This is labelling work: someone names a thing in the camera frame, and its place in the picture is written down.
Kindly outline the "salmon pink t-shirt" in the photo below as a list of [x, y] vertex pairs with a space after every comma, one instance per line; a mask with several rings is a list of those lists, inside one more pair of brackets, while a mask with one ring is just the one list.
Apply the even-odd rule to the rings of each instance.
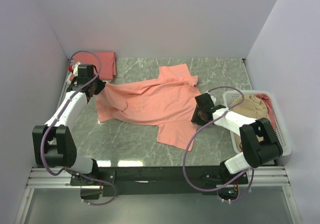
[[191, 119], [196, 107], [198, 76], [186, 64], [161, 66], [158, 78], [126, 84], [107, 84], [96, 97], [98, 120], [157, 126], [157, 141], [191, 151], [197, 125]]

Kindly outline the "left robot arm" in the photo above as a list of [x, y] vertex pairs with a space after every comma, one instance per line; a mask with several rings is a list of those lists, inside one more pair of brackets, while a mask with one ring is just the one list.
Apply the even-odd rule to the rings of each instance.
[[88, 185], [94, 185], [100, 179], [97, 161], [78, 153], [72, 128], [84, 107], [105, 88], [106, 82], [99, 78], [93, 64], [78, 62], [74, 70], [77, 74], [57, 111], [44, 125], [32, 130], [35, 162], [53, 176], [70, 170], [82, 174]]

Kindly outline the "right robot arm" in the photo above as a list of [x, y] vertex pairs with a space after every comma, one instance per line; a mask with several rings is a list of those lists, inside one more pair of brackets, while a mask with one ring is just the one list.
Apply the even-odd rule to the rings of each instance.
[[230, 107], [215, 105], [208, 93], [196, 96], [195, 102], [192, 123], [205, 126], [211, 122], [240, 137], [242, 151], [222, 164], [224, 168], [219, 171], [222, 182], [230, 184], [237, 173], [258, 168], [283, 155], [281, 142], [266, 117], [257, 119], [236, 112], [236, 108], [245, 103], [243, 94]]

